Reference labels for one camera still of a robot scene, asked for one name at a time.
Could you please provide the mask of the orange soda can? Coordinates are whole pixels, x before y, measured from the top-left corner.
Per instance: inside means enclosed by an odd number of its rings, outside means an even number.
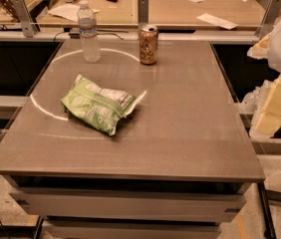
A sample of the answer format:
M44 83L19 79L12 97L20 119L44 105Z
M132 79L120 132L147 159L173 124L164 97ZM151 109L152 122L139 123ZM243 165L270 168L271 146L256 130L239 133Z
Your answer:
M140 62L153 65L157 62L158 29L156 25L145 25L140 29Z

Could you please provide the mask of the left sanitizer bottle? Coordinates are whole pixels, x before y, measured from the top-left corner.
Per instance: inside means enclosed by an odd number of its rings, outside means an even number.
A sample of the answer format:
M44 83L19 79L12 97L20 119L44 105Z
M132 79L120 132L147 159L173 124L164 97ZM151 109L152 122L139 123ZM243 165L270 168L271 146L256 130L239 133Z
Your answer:
M242 102L240 103L240 107L244 112L252 113L255 110L259 93L260 88L256 87L252 92L249 92L244 96Z

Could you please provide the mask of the green chip bag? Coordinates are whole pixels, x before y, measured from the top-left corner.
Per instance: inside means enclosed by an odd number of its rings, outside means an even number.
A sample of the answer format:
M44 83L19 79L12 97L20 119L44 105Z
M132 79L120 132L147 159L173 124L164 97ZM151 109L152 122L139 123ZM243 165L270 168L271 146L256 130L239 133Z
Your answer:
M61 102L67 112L112 136L119 121L129 116L145 95L146 91L135 97L122 90L101 88L78 75Z

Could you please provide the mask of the clear plastic water bottle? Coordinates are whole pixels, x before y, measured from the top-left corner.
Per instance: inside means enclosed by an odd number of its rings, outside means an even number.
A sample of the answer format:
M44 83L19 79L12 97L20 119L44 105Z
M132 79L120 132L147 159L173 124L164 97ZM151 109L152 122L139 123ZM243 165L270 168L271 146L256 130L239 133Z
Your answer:
M80 2L77 16L84 58L89 63L95 63L101 58L101 49L98 40L97 19L87 1Z

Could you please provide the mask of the white paper sheet left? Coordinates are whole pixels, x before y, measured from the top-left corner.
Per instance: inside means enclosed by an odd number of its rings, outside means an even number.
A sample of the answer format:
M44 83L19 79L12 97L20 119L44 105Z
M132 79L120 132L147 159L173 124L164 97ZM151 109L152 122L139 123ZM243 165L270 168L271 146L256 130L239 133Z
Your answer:
M70 21L78 21L78 11L80 10L79 5L75 4L64 4L53 9L50 9L48 13L52 16L61 17Z

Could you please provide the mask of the white drawer cabinet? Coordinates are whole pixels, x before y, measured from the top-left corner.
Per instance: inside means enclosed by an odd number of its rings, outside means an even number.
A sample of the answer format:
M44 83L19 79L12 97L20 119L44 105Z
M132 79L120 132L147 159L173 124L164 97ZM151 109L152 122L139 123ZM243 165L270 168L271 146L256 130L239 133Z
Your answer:
M12 198L61 239L217 239L243 194L14 187Z

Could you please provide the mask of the right metal bracket post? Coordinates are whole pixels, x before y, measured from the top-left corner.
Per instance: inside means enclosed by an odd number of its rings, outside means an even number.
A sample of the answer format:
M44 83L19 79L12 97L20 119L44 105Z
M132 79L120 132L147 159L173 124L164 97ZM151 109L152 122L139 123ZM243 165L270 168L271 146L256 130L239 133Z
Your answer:
M272 31L280 8L281 0L269 0L261 25L255 32L259 39Z

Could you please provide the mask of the metal bracket post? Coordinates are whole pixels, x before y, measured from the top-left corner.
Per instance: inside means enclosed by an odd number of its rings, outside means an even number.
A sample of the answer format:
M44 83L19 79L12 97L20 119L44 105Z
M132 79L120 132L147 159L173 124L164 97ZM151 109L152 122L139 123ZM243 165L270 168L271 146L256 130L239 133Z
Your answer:
M261 25L255 32L259 39L272 31L280 8L281 0L269 0Z
M148 23L148 0L138 0L139 30Z
M21 24L23 35L27 38L32 38L38 32L38 28L28 11L24 0L12 0L16 13Z

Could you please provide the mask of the middle metal bracket post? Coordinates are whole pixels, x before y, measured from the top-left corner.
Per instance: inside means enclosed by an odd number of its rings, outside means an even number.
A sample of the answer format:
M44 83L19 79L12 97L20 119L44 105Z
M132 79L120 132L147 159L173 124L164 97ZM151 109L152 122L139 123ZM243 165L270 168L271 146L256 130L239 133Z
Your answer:
M148 23L148 0L138 0L139 30Z

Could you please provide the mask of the left metal bracket post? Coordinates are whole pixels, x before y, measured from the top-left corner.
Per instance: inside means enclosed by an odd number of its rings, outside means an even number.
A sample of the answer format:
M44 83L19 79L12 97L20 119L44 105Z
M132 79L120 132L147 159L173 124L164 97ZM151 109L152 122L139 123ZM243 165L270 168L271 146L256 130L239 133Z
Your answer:
M28 11L24 0L12 0L16 13L21 24L23 35L27 38L32 38L38 32L38 28Z

